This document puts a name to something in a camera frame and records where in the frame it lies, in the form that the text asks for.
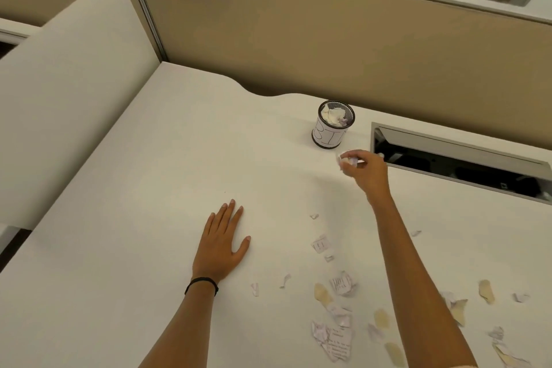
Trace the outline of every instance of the white table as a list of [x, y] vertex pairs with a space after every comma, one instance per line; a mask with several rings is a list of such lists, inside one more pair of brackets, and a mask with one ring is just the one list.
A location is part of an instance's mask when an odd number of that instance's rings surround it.
[[[334, 366], [310, 322], [332, 323], [313, 287], [339, 269], [359, 280], [357, 294], [342, 300], [354, 311], [347, 366], [390, 367], [365, 329], [374, 310], [392, 314], [375, 220], [335, 152], [311, 140], [321, 101], [261, 97], [229, 78], [163, 63], [0, 274], [0, 365], [136, 367], [183, 298], [206, 218], [235, 198], [245, 206], [235, 243], [248, 234], [252, 242], [220, 285], [209, 367]], [[343, 150], [369, 148], [372, 121], [514, 154], [521, 148], [355, 112]], [[552, 207], [396, 168], [389, 175], [408, 229], [422, 230], [414, 241], [438, 288], [469, 299], [462, 331], [480, 366], [502, 366], [485, 335], [495, 325], [518, 356], [549, 364]], [[331, 263], [310, 246], [322, 233], [336, 249]], [[480, 279], [491, 280], [494, 306], [478, 296]], [[532, 298], [515, 303], [517, 290]], [[395, 322], [388, 338], [400, 343]]]

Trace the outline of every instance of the white divider panel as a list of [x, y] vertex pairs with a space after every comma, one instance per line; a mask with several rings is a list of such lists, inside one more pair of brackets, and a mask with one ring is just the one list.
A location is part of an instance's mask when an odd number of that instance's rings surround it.
[[0, 221], [33, 229], [159, 61], [130, 0], [76, 0], [0, 61]]

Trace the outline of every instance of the black bracelet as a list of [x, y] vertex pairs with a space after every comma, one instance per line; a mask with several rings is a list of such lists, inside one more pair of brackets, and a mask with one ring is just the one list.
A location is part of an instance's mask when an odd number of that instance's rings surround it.
[[213, 281], [211, 278], [207, 278], [206, 276], [199, 276], [199, 277], [194, 278], [193, 280], [191, 280], [190, 284], [188, 284], [188, 286], [186, 287], [186, 291], [184, 291], [184, 295], [186, 295], [186, 293], [188, 292], [188, 290], [190, 289], [190, 287], [193, 283], [196, 283], [196, 282], [199, 282], [199, 281], [209, 281], [213, 285], [213, 287], [215, 287], [215, 295], [219, 291], [218, 290], [219, 287], [217, 287], [215, 281]]

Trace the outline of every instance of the black rim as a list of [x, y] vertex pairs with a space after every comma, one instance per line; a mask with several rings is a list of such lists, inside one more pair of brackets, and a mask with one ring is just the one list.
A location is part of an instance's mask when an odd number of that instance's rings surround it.
[[311, 138], [313, 139], [314, 143], [315, 143], [318, 147], [320, 147], [321, 149], [333, 150], [333, 149], [335, 149], [336, 147], [339, 146], [339, 144], [337, 144], [337, 145], [335, 145], [334, 147], [324, 147], [324, 146], [318, 144], [318, 143], [316, 142], [316, 140], [314, 139], [314, 135], [313, 135], [312, 132], [311, 132]]
[[[344, 127], [336, 127], [336, 126], [333, 126], [333, 125], [331, 125], [331, 124], [328, 124], [328, 123], [326, 122], [326, 120], [325, 120], [324, 118], [322, 118], [321, 111], [322, 111], [322, 109], [324, 108], [324, 105], [326, 105], [326, 104], [328, 104], [328, 103], [330, 103], [330, 102], [337, 102], [338, 104], [343, 104], [343, 105], [347, 106], [347, 107], [350, 109], [350, 113], [353, 114], [353, 119], [352, 119], [346, 126], [344, 126]], [[346, 128], [349, 128], [351, 125], [354, 124], [354, 119], [355, 119], [355, 115], [354, 115], [354, 110], [353, 110], [353, 108], [351, 108], [350, 105], [349, 105], [348, 103], [341, 102], [341, 101], [336, 101], [335, 99], [331, 99], [331, 100], [329, 100], [329, 101], [324, 101], [324, 102], [322, 102], [322, 103], [320, 104], [320, 106], [318, 107], [318, 117], [319, 117], [319, 118], [322, 120], [322, 122], [323, 122], [324, 124], [326, 124], [328, 127], [330, 127], [330, 128], [335, 128], [335, 129], [346, 129]]]

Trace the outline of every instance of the mesh pen holder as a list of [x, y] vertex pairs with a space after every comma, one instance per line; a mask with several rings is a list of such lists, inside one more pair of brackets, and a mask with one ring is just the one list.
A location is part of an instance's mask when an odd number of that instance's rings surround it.
[[[325, 109], [326, 105], [330, 110], [341, 108], [345, 111], [345, 116], [342, 121], [342, 123], [344, 123], [343, 126], [339, 126], [335, 122], [332, 124], [323, 117], [322, 111]], [[323, 149], [335, 149], [335, 147], [341, 144], [341, 140], [347, 132], [347, 129], [353, 124], [353, 108], [340, 101], [325, 101], [322, 102], [318, 108], [318, 120], [316, 121], [316, 126], [311, 136], [318, 147]]]

